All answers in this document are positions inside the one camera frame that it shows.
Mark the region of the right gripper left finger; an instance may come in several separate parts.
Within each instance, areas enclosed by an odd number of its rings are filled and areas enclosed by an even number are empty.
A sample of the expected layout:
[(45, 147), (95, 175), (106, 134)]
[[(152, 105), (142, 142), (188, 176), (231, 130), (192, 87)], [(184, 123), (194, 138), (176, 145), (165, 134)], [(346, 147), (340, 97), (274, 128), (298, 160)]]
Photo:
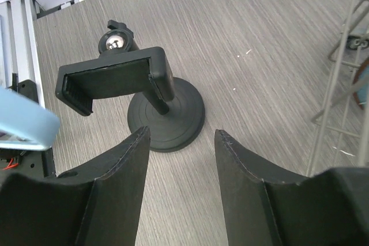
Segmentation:
[(150, 131), (57, 177), (1, 172), (2, 245), (134, 245)]

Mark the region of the light blue smartphone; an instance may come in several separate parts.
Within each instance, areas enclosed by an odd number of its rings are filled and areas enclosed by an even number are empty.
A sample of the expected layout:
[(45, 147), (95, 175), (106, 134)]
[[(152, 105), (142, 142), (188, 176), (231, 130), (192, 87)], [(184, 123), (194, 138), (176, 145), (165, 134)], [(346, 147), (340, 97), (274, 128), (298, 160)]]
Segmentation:
[(60, 128), (56, 114), (9, 89), (1, 88), (1, 148), (43, 151)]

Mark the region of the black phone stand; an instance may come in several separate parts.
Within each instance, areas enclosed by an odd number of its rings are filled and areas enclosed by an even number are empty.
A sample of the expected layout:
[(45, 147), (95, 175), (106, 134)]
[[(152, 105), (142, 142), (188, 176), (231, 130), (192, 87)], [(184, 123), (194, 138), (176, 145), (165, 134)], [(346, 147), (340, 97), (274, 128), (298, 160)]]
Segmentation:
[(151, 150), (170, 153), (191, 144), (205, 123), (199, 91), (174, 77), (163, 48), (140, 49), (123, 22), (109, 20), (107, 27), (98, 43), (98, 58), (59, 68), (56, 97), (80, 115), (90, 116), (94, 100), (132, 95), (129, 129), (148, 126)]

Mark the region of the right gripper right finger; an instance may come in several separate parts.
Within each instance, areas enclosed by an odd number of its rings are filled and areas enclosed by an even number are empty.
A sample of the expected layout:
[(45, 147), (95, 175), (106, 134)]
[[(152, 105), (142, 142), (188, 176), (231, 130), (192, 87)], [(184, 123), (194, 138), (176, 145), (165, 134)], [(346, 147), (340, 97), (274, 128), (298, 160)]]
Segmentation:
[(306, 177), (214, 134), (229, 245), (367, 245), (368, 169)]

